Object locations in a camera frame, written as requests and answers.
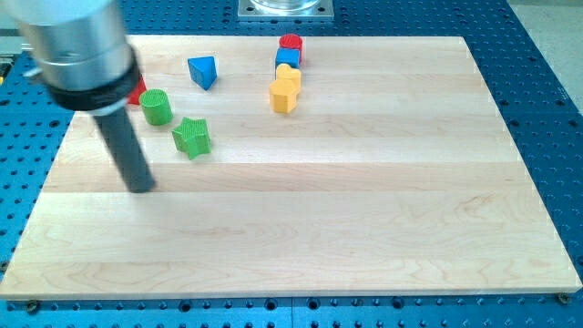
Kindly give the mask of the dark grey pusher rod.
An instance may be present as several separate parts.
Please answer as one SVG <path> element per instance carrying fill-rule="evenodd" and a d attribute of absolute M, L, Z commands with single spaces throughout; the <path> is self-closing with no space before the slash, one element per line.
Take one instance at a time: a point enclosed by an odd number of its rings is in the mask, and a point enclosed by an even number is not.
<path fill-rule="evenodd" d="M 125 108 L 93 119 L 127 190 L 132 193 L 152 190 L 155 180 Z"/>

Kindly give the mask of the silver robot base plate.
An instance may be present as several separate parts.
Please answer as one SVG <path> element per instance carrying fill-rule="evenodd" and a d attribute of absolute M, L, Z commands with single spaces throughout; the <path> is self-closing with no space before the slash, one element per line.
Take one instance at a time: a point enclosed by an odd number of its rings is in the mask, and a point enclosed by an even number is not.
<path fill-rule="evenodd" d="M 333 0 L 239 0 L 240 20 L 333 20 Z"/>

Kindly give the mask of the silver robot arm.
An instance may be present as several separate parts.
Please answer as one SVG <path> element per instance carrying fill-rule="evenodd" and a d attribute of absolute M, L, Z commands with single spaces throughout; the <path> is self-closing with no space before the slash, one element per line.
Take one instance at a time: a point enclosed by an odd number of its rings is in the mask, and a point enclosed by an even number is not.
<path fill-rule="evenodd" d="M 126 105 L 140 80 L 115 0 L 5 0 L 31 46 L 36 75 L 62 108 L 85 112 L 97 124 L 126 188 L 155 185 Z"/>

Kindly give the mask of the red block behind arm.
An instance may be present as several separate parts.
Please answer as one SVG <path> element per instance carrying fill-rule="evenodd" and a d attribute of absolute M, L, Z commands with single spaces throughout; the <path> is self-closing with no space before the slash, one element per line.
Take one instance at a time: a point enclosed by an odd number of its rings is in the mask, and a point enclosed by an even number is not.
<path fill-rule="evenodd" d="M 139 105 L 140 96 L 147 91 L 147 86 L 142 75 L 139 76 L 138 83 L 128 96 L 129 105 Z"/>

